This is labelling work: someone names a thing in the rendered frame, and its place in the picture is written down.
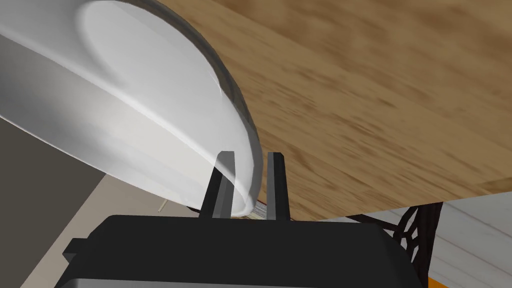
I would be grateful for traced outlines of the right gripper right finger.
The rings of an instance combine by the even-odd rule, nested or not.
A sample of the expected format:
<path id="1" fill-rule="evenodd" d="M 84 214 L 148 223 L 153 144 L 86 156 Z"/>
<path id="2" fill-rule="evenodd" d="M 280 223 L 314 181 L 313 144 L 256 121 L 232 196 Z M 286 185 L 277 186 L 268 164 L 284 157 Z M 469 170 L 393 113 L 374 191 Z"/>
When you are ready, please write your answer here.
<path id="1" fill-rule="evenodd" d="M 291 221 L 285 159 L 280 152 L 267 154 L 267 220 Z"/>

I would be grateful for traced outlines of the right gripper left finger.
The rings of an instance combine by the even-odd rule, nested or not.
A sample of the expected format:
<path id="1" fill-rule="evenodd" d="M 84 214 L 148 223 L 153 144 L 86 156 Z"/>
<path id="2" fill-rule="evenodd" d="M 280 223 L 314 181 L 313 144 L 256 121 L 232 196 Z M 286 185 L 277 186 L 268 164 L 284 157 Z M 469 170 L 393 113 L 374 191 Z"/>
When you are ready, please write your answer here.
<path id="1" fill-rule="evenodd" d="M 228 172 L 235 176 L 235 153 L 233 151 L 220 151 L 217 154 L 199 218 L 232 218 L 234 184 L 225 174 L 219 171 L 219 165 L 223 165 Z"/>

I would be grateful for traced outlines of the white plate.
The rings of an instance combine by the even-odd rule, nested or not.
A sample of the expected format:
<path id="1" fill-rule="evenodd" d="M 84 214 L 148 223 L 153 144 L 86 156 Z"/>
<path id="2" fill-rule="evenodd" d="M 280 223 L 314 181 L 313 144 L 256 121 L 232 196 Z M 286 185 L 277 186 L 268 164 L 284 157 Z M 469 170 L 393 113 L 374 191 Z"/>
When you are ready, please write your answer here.
<path id="1" fill-rule="evenodd" d="M 263 154 L 215 49 L 157 0 L 0 0 L 0 118 L 95 169 L 200 209 L 213 172 L 254 209 Z"/>

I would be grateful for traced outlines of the wooden table with black legs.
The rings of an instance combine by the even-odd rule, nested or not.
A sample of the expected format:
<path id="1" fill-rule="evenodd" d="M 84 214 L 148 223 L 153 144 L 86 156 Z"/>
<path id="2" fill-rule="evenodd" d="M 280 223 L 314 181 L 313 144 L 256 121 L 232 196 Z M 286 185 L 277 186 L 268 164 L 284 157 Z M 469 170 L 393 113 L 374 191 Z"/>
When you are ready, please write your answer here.
<path id="1" fill-rule="evenodd" d="M 430 276 L 512 288 L 512 0 L 159 0 L 213 46 L 294 220 L 443 202 Z"/>

